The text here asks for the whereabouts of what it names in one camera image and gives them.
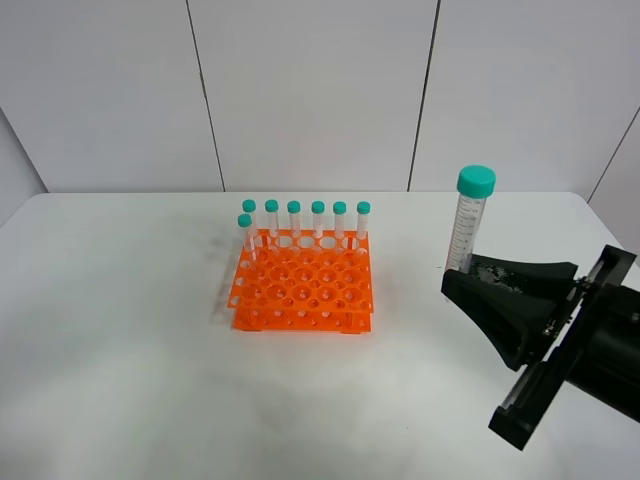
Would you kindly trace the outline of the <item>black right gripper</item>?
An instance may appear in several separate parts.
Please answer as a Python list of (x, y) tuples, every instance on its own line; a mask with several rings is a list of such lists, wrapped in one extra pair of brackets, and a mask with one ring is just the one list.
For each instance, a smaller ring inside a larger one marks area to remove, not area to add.
[[(639, 292), (622, 284), (635, 259), (605, 246), (567, 300), (578, 270), (571, 262), (472, 254), (467, 273), (444, 273), (442, 293), (480, 328), (505, 365), (513, 371), (529, 365), (494, 411), (490, 430), (524, 449), (566, 383), (639, 419)], [(578, 313), (542, 360), (565, 301)]]

